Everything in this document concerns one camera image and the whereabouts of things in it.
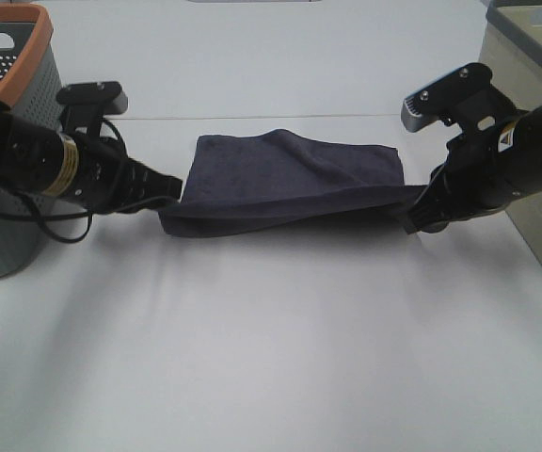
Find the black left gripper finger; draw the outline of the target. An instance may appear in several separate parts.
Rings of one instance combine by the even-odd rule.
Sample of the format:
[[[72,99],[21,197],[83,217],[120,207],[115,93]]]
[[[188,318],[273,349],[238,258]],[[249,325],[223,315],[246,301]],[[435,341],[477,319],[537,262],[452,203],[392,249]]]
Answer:
[[[128,210],[158,210],[167,207],[178,202],[183,190],[181,179],[157,172],[133,159],[130,160],[127,182]]]

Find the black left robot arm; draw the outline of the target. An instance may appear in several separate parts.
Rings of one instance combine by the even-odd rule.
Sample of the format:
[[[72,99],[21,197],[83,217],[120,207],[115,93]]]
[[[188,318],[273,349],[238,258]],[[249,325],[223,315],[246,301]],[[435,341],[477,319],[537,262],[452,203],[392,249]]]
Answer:
[[[180,198],[181,179],[131,158],[119,133],[102,136],[108,116],[128,108],[120,83],[70,85],[56,101],[62,107],[57,128],[14,115],[0,101],[0,187],[99,215],[159,210]]]

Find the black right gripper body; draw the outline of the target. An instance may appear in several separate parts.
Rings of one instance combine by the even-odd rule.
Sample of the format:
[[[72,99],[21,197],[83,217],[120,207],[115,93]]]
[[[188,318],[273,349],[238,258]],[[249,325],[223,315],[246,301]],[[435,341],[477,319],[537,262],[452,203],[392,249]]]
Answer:
[[[433,199],[439,204],[438,219],[428,226],[428,233],[443,231],[452,222],[466,221],[491,215],[496,206],[474,198],[473,180],[466,169],[455,169],[459,157],[470,149],[470,140],[461,133],[447,142],[448,156],[445,162],[431,173],[431,186],[435,189]]]

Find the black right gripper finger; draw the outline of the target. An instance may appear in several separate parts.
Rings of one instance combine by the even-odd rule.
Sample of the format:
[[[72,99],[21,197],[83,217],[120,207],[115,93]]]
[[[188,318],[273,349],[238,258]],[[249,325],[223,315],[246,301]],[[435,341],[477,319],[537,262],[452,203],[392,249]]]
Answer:
[[[408,234],[436,234],[440,231],[440,191],[429,186],[406,210],[404,229]]]

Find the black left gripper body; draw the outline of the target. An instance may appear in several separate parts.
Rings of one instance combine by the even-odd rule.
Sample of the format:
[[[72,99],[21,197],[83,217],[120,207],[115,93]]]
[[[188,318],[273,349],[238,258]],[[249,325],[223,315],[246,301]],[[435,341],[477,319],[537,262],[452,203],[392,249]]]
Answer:
[[[71,184],[71,201],[97,214],[111,211],[114,193],[128,162],[124,141],[79,132],[72,138],[79,160]]]

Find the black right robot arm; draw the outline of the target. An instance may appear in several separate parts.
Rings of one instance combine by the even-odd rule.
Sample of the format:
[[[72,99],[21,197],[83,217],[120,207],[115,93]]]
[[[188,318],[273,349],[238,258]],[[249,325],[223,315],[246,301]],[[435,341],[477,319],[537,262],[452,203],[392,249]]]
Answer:
[[[409,234],[490,216],[542,192],[542,105],[474,138],[456,138],[420,197],[402,214]]]

